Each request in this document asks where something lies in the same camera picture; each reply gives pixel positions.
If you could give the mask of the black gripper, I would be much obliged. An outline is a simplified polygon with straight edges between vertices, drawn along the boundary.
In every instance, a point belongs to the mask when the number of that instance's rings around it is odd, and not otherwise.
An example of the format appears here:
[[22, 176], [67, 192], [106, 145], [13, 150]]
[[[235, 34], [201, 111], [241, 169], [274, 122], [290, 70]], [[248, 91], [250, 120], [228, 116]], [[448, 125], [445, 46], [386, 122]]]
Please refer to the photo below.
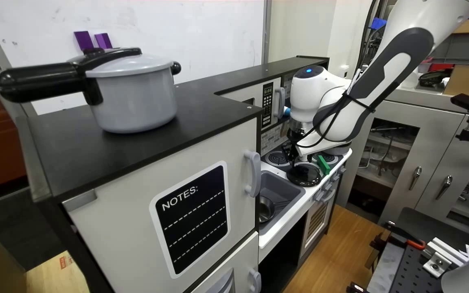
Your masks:
[[287, 142], [282, 145], [282, 151], [289, 161], [295, 161], [298, 158], [297, 143], [303, 138], [303, 132], [300, 129], [290, 129], [287, 132]]

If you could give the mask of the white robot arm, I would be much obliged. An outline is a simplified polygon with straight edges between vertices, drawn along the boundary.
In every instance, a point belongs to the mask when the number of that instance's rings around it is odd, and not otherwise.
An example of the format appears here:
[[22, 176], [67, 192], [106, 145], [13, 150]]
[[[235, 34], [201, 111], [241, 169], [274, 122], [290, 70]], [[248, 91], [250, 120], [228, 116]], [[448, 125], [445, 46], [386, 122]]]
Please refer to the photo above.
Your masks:
[[350, 143], [377, 107], [469, 18], [469, 0], [398, 0], [372, 62], [352, 78], [321, 65], [292, 78], [290, 117], [302, 124], [285, 146], [292, 159]]

